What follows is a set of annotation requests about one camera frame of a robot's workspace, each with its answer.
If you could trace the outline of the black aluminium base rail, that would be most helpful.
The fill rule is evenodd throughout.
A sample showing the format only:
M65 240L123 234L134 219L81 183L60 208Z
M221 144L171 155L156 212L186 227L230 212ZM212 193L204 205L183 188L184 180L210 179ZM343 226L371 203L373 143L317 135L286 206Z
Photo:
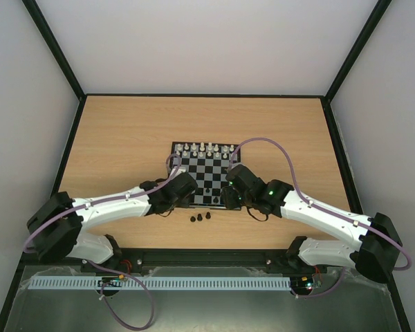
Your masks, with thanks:
M351 268L343 260L321 261L309 266L292 250L196 250L123 248L108 261L105 268L145 275L157 267L190 268L254 268L265 273L285 276L311 275L319 270L325 273L333 267Z

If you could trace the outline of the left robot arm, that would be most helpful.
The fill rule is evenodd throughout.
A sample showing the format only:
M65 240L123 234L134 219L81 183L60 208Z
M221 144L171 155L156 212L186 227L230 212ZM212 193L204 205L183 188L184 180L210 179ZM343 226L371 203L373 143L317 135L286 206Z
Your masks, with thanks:
M67 192L58 192L27 222L30 236L24 251L35 253L41 264L81 259L114 270L122 260L120 246L113 236L89 230L119 219L170 212L197 187L183 168L176 167L160 183L145 181L117 194L73 199Z

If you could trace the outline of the black and silver chessboard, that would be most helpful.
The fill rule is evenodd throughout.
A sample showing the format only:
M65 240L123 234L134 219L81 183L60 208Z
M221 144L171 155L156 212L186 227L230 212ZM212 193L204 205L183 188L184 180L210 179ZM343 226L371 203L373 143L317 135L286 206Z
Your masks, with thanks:
M189 145L189 152L190 157L185 158L183 157L184 150L184 144L187 143ZM175 145L181 144L182 150L180 152L181 157L181 166L186 168L186 172L190 174L197 182L198 189L191 195L190 197L190 208L213 208L213 209L223 209L224 202L221 198L221 190L223 187L228 185L228 182L226 181L225 177L228 173L228 164L231 160L230 155L235 152L236 156L233 160L236 161L236 163L239 163L241 161L241 153L237 151L237 146L234 145L234 151L230 152L229 148L230 145L233 144L221 144L217 142L212 142L213 150L212 157L207 157L208 152L208 142L205 143L205 151L203 151L204 155L202 158L199 158L199 152L200 152L200 144L201 142L195 142L198 152L198 156L195 158L193 157L193 150L192 150L192 144L194 142L173 142L171 147L171 152L174 154L176 150ZM219 146L218 151L214 151L214 146L217 144ZM228 159L223 159L222 155L224 154L221 149L222 146L228 146L228 152L226 153L228 155ZM215 159L214 154L216 152L220 153L220 158ZM205 189L210 188L210 193L205 193ZM213 188L219 188L220 193L218 196L213 195L212 189ZM213 198L218 197L219 202L213 203Z

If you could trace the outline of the black cage frame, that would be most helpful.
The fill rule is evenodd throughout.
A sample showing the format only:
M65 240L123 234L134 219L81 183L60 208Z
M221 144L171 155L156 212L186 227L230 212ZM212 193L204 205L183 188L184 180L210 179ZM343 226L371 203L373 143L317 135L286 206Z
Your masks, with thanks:
M370 36L376 29L376 26L382 19L383 15L386 13L389 5L392 1L377 1L371 14L369 15L366 23L364 24L360 34L357 36L356 41L354 42L351 50L349 51L346 59L344 60L338 74L333 80L331 87L325 95L282 95L282 94L231 94L231 93L220 93L220 94L202 94L202 93L85 93L80 86L73 70L68 63L60 45L58 44L50 26L44 17L39 5L36 1L22 1L25 5L28 14L30 15L32 21L39 30L41 36L43 37L47 47L49 48L51 54L58 63L60 69L62 70L65 78L68 80L68 83L72 87L72 90L77 97L79 104L77 111L75 112L75 117L73 120L72 128L68 135L68 140L60 166L57 171L55 182L52 188L51 194L54 194L56 190L59 189L59 184L64 174L64 169L68 161L68 157L71 151L71 147L77 132L78 125L80 123L80 118L82 116L84 105L87 97L89 96L141 96L141 97L191 97L191 98L319 98L322 104L324 117L326 119L326 124L329 130L329 135L331 137L331 142L335 152L335 157L338 162L338 167L340 169L340 175L342 177L342 182L344 189L348 198L349 206L354 212L361 212L361 204L359 196L354 184L353 175L349 175L349 161L345 152L343 152L342 139L339 131L337 129L335 116L333 115L331 108L331 101L336 96L338 90L342 86L342 83L345 81L347 75L350 73L353 65L355 64L358 56L360 55L362 49L365 47L366 43L369 41ZM23 263L23 266L26 265L25 259L32 259L31 255L22 254L19 261L19 265L15 271L14 277L12 279L8 294L6 295L5 302L0 312L0 331L4 331L6 323L8 322L10 316L10 310L12 303L14 301L15 295L17 294L17 286L21 281L22 268L20 268L20 263ZM391 299L394 305L394 309L398 318L398 323L402 331L412 331L407 319L405 309L400 299L400 295L396 286L396 282L393 277L391 277L390 282L387 284L388 289L391 291Z

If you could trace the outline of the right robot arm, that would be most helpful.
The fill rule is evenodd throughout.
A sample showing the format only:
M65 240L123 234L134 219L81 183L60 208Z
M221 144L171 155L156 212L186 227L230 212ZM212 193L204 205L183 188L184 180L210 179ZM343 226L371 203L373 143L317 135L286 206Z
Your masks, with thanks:
M331 235L332 241L297 237L288 253L289 266L328 265L356 269L373 282L389 282L402 241L391 221L381 213L370 217L353 214L298 192L292 185L271 180L265 183L246 166L236 164L226 174L221 190L229 210L246 208L264 216L299 221Z

